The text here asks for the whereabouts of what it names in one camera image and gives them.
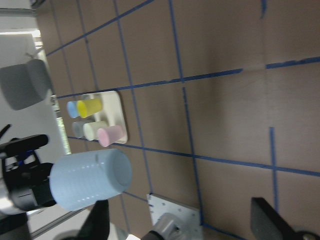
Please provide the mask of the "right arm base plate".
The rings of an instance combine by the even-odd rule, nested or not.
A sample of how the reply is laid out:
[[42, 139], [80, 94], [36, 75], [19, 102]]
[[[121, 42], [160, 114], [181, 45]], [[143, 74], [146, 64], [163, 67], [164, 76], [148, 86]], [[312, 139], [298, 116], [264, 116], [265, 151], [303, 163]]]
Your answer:
[[164, 196], [147, 195], [152, 222], [143, 240], [202, 240], [200, 210]]

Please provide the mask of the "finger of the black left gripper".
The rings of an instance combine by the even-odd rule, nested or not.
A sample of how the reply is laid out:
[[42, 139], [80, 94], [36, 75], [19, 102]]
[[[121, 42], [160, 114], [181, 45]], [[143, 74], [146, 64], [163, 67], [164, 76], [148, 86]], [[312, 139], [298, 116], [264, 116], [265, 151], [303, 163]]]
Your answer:
[[24, 138], [12, 140], [4, 144], [4, 153], [6, 155], [19, 155], [28, 151], [37, 150], [49, 142], [45, 134], [37, 134]]

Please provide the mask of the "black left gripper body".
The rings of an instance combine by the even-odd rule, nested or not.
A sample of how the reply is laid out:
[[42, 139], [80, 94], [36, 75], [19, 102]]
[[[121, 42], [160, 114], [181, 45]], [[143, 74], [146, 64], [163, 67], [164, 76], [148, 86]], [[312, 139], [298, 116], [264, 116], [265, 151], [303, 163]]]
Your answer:
[[50, 173], [53, 164], [41, 163], [35, 151], [30, 151], [33, 161], [14, 157], [7, 165], [7, 156], [2, 153], [0, 178], [0, 210], [2, 212], [29, 212], [54, 206], [57, 202], [50, 189]]

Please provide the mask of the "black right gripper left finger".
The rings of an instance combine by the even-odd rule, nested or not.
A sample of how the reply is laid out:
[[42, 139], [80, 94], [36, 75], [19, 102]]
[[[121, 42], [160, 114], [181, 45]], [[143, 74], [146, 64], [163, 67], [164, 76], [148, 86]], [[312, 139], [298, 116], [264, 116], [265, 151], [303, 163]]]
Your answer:
[[97, 201], [86, 218], [77, 240], [107, 240], [110, 234], [109, 201]]

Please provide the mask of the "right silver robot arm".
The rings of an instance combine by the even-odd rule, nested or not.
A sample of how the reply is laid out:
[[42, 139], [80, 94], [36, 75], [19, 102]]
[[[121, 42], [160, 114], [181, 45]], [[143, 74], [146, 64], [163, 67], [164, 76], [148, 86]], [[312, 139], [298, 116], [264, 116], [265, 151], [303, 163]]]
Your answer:
[[[250, 229], [257, 240], [302, 240], [303, 233], [292, 227], [262, 197], [250, 202]], [[173, 213], [164, 213], [143, 240], [190, 240], [192, 228]], [[106, 240], [110, 234], [109, 201], [94, 204], [76, 240]]]

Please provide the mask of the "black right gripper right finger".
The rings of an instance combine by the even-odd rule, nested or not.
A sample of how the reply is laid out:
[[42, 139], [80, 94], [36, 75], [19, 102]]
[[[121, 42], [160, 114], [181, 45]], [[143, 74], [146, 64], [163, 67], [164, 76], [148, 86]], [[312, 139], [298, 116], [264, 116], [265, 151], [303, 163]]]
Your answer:
[[302, 239], [262, 197], [251, 198], [250, 229], [256, 240]]

